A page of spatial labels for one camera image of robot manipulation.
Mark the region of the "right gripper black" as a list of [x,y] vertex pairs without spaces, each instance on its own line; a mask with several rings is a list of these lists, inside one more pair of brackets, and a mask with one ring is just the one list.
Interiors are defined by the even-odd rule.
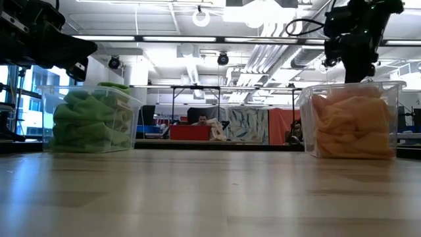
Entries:
[[326,57],[367,62],[345,65],[345,83],[359,83],[376,73],[377,50],[392,12],[385,6],[342,6],[325,13]]

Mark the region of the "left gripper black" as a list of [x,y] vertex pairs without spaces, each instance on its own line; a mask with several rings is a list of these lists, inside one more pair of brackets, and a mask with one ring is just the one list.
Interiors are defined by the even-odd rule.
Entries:
[[97,44],[60,33],[60,6],[61,0],[0,0],[0,65],[55,66],[84,82]]

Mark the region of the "clear plastic bin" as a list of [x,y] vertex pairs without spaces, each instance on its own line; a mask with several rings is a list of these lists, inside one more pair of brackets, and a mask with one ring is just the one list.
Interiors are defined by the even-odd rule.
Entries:
[[402,89],[406,86],[404,81],[386,81],[386,82],[359,82],[351,84],[329,84],[329,85],[318,85],[304,88],[298,98],[297,106],[300,109],[301,124],[303,130],[303,141],[305,151],[311,155],[318,156],[316,150],[316,133],[320,132],[317,130],[316,121],[318,120],[316,111],[312,105],[312,96],[321,95],[326,97],[331,94],[334,89],[340,88],[363,88],[363,87],[376,87],[381,91],[379,99],[385,101],[388,106],[389,112],[391,113],[391,120],[389,122],[389,132],[385,134],[389,135],[389,146],[393,149],[396,156],[397,149],[397,133],[398,133],[398,103],[399,94]]
[[94,90],[100,91],[112,91],[119,93],[123,96],[128,98],[128,106],[133,110],[133,119],[128,122],[112,122],[112,123],[105,123],[108,127],[121,132],[125,132],[132,138],[132,148],[135,146],[136,142],[136,130],[137,130],[137,123],[138,123],[138,116],[139,111],[142,106],[142,102],[138,99],[132,97],[131,95],[127,95],[121,92],[118,89],[104,87],[104,86],[40,86],[39,90],[41,91],[41,100],[43,103],[43,149],[45,151],[53,151],[49,148],[49,140],[53,137],[53,127],[56,125],[56,122],[53,120],[53,114],[55,109],[58,105],[65,103],[64,97],[71,91],[82,90],[87,91],[89,93],[93,92]]

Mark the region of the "black equipment stand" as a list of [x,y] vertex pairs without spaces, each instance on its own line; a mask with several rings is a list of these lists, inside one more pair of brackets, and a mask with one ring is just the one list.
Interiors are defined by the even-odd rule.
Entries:
[[421,109],[408,109],[405,106],[398,106],[398,129],[404,130],[408,127],[419,128],[421,126]]

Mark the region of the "person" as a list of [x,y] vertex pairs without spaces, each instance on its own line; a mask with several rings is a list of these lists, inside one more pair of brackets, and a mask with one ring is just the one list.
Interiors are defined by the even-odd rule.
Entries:
[[301,119],[293,121],[293,123],[291,124],[291,129],[287,133],[287,136],[285,138],[285,142],[289,145],[299,145],[303,143],[303,130]]
[[199,116],[198,121],[192,123],[191,125],[192,126],[207,126],[208,125],[207,121],[208,119],[207,119],[206,114],[202,114]]

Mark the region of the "orange-red partition panel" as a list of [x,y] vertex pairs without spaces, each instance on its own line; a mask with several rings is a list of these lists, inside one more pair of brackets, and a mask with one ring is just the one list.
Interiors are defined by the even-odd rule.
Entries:
[[268,133],[270,145],[284,145],[294,120],[300,119],[300,111],[273,108],[268,111]]

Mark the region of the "black screen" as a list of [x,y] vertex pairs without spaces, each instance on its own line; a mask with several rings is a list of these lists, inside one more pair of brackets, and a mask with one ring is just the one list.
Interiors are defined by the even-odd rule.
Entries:
[[145,126],[152,126],[154,122],[155,106],[144,105],[139,112],[139,124]]

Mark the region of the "blue storage bin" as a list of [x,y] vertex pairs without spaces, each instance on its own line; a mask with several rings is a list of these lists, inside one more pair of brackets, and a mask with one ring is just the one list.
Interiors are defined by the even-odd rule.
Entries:
[[136,132],[146,133],[146,134],[160,134],[161,128],[160,126],[155,125],[137,125]]

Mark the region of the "long ceiling light strip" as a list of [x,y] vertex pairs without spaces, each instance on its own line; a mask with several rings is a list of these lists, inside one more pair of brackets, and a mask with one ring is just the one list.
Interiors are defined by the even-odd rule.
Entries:
[[259,44],[259,45],[323,45],[324,39],[316,38],[262,38],[226,36],[112,36],[112,35],[75,35],[74,38],[96,42],[136,42],[136,43],[221,43],[221,44]]

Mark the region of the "grey patterned partition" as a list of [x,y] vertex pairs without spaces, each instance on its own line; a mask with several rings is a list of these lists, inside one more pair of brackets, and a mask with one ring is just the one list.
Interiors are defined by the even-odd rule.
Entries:
[[229,107],[226,111],[228,138],[236,142],[269,143],[269,115],[267,109]]

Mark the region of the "red box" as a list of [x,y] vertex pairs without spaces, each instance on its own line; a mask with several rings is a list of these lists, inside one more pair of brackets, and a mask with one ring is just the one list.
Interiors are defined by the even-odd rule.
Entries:
[[209,140],[210,126],[199,125],[170,125],[171,140],[205,141]]

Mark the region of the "white cloth bag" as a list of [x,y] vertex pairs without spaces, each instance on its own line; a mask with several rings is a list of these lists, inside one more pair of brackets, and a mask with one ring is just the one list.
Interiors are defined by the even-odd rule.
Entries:
[[212,118],[207,121],[207,126],[210,126],[209,140],[210,141],[221,141],[227,140],[224,134],[222,124],[216,119]]

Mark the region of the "silver ventilation duct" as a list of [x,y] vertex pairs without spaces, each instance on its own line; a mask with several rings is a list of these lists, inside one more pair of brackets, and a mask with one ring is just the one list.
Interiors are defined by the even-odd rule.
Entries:
[[299,38],[318,38],[321,40],[321,48],[317,49],[316,46],[303,45],[298,54],[291,61],[291,68],[304,69],[312,64],[312,62],[323,56],[324,54],[324,40],[326,36],[323,32],[323,22],[325,19],[324,14],[329,11],[332,2],[335,0],[321,0],[324,5],[310,18],[302,19],[302,30],[298,33]]

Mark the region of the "black metal table frame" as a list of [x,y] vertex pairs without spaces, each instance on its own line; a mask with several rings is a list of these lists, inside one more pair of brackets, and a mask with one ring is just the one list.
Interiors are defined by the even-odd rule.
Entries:
[[175,95],[176,89],[189,89],[189,90],[218,90],[220,95],[221,91],[234,90],[234,91],[291,91],[292,94],[298,91],[302,91],[302,88],[269,88],[269,87],[245,87],[245,86],[198,86],[198,85],[130,85],[130,88],[142,88],[142,89],[171,89],[173,95]]

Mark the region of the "black metal rig frame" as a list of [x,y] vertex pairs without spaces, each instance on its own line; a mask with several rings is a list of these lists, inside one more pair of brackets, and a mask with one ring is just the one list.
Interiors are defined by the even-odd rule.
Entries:
[[[173,150],[215,150],[215,151],[282,151],[304,152],[302,145],[261,145],[261,144],[233,144],[230,142],[186,143],[182,141],[142,140],[136,142],[134,149],[173,149]],[[0,144],[0,154],[42,152],[41,142],[12,142]]]

